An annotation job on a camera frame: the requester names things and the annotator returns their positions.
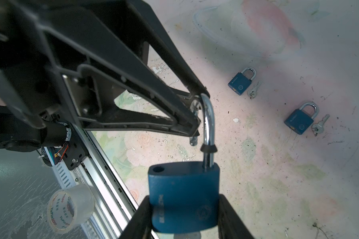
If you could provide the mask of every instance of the padlock body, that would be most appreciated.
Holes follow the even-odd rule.
[[[299,135],[303,134],[313,122],[314,120],[311,116],[300,109],[294,110],[294,112],[284,121],[289,128]]]
[[[246,78],[242,73],[238,73],[227,84],[235,93],[241,95],[251,84],[251,81]]]
[[[148,171],[152,224],[157,232],[189,233],[217,225],[219,166],[203,162],[153,165]]]

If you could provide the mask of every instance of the paint chip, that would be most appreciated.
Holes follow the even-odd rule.
[[[130,93],[129,95],[130,95],[135,101],[138,101],[139,99],[142,99],[141,96],[138,96],[138,95],[133,94],[133,93]]]

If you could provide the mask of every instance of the black plastic frame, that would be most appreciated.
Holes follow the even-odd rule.
[[[0,62],[9,62],[5,58],[10,59],[13,54],[19,59],[0,64],[0,97],[8,105],[17,104],[11,109],[14,115],[35,128],[45,127],[39,118],[58,109],[63,118],[85,130],[197,134],[200,120],[189,110],[190,102],[201,93],[210,95],[147,3],[141,0],[10,3],[5,15],[9,20],[0,21],[0,34],[8,37],[7,41],[0,39],[3,46],[0,49],[11,46],[12,50],[0,50]],[[170,88],[147,67],[149,45],[189,93]],[[23,62],[33,69],[19,71]],[[7,74],[9,69],[17,69],[19,74]],[[27,83],[24,95],[17,83],[28,75],[32,75],[32,80]],[[12,96],[6,93],[8,88],[14,92]],[[118,108],[113,100],[125,89],[148,100],[168,117]]]

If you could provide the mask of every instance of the black metal bracket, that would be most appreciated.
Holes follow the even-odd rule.
[[[149,203],[149,196],[145,196],[120,239],[152,238],[151,230],[152,207]],[[219,239],[254,239],[223,194],[219,195],[218,236]]]
[[[189,110],[205,93],[151,7],[141,0],[12,0],[0,13],[0,97],[18,118],[43,128],[59,110],[85,130],[148,130],[193,136]],[[147,66],[151,45],[189,90],[167,86]],[[26,85],[21,82],[27,79]],[[167,117],[118,108],[124,90]]]

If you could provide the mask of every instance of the red wire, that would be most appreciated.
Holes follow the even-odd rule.
[[[57,153],[55,153],[55,154],[58,154],[58,153],[64,148],[64,146],[65,146],[65,144],[63,144],[62,147],[61,147],[61,149],[60,149]]]
[[[67,145],[67,148],[66,148],[66,149],[64,150],[64,152],[62,153],[60,161],[62,160],[62,157],[64,156],[64,154],[65,154],[65,152],[67,151],[68,148],[69,148],[69,145]]]

